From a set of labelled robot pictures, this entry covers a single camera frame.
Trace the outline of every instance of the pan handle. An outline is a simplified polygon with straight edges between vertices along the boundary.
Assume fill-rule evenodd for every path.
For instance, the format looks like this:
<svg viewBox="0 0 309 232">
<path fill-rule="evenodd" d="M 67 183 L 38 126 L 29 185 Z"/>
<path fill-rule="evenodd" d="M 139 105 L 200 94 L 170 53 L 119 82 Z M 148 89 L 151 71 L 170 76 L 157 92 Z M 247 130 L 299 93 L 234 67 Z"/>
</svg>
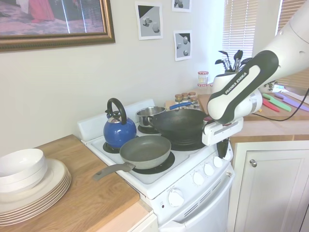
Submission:
<svg viewBox="0 0 309 232">
<path fill-rule="evenodd" d="M 155 128 L 154 125 L 153 125 L 153 118 L 154 118 L 154 117 L 152 117 L 152 116 L 148 116 L 148 117 L 146 117 L 146 121 L 148 122 L 148 124 L 149 124 L 150 126 L 152 126 L 153 128 Z"/>
<path fill-rule="evenodd" d="M 93 179 L 98 181 L 101 178 L 103 178 L 103 177 L 105 177 L 109 174 L 112 174 L 114 172 L 120 171 L 120 170 L 128 173 L 133 168 L 135 168 L 135 165 L 132 164 L 132 163 L 128 163 L 128 162 L 125 162 L 123 164 L 115 164 L 115 165 L 103 168 L 101 171 L 98 171 L 96 174 L 94 174 Z"/>
<path fill-rule="evenodd" d="M 192 104 L 191 102 L 184 102 L 184 103 L 172 105 L 172 106 L 169 107 L 169 110 L 173 110 L 173 109 L 176 109 L 178 107 L 182 107 L 182 106 L 185 106 L 185 105 L 191 105 L 191 104 Z"/>
</svg>

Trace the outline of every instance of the frying pan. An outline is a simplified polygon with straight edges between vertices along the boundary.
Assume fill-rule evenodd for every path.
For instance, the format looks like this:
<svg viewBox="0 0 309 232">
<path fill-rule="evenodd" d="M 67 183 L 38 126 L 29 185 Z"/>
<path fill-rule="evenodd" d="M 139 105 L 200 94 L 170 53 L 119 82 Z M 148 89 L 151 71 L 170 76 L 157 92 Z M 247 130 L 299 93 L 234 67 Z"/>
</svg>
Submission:
<svg viewBox="0 0 309 232">
<path fill-rule="evenodd" d="M 170 150 L 170 141 L 161 136 L 147 135 L 131 139 L 120 149 L 120 156 L 125 163 L 106 167 L 97 172 L 93 178 L 98 181 L 120 170 L 130 172 L 133 168 L 150 169 L 157 167 L 169 157 Z"/>
</svg>

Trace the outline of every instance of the cabinet door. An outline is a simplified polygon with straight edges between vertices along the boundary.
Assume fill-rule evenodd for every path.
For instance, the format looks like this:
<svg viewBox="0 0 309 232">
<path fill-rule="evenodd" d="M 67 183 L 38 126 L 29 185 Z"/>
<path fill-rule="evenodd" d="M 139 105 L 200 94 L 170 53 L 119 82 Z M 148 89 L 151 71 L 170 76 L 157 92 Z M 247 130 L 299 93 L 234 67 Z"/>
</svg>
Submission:
<svg viewBox="0 0 309 232">
<path fill-rule="evenodd" d="M 299 232 L 308 176 L 309 150 L 248 151 L 234 231 Z"/>
</svg>

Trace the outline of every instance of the kitchen counter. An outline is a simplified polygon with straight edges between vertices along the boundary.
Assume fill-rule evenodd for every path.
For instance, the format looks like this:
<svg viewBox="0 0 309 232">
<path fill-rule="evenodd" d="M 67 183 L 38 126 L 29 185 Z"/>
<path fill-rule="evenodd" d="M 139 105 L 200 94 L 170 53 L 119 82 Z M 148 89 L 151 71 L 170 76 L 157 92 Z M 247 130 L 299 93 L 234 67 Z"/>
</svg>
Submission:
<svg viewBox="0 0 309 232">
<path fill-rule="evenodd" d="M 47 158 L 60 160 L 67 166 L 72 176 L 70 188 L 42 214 L 0 227 L 1 232 L 111 232 L 115 231 L 111 225 L 120 226 L 124 222 L 117 230 L 120 232 L 128 231 L 149 214 L 151 209 L 142 206 L 139 194 L 116 173 L 99 181 L 92 179 L 106 165 L 75 136 L 67 136 L 38 149 Z"/>
</svg>

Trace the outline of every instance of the cabinet knob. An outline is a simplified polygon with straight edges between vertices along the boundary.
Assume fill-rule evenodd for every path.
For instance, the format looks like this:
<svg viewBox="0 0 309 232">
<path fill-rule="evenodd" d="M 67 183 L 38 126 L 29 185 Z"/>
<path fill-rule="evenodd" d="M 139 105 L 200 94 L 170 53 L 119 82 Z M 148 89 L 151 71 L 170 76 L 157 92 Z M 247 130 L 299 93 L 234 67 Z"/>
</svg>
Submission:
<svg viewBox="0 0 309 232">
<path fill-rule="evenodd" d="M 250 164 L 255 168 L 257 166 L 257 162 L 255 160 L 250 160 Z"/>
</svg>

